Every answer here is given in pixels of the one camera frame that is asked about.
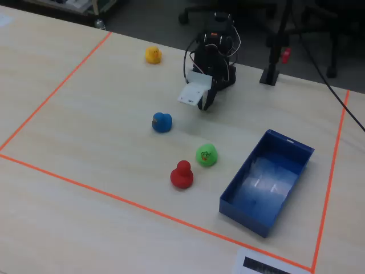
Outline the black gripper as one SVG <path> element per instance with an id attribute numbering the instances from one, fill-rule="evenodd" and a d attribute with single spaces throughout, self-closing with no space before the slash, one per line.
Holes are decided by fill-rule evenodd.
<path id="1" fill-rule="evenodd" d="M 214 102 L 217 92 L 226 88 L 227 73 L 218 71 L 212 73 L 212 84 L 209 91 L 205 91 L 198 102 L 198 108 L 206 111 Z"/>

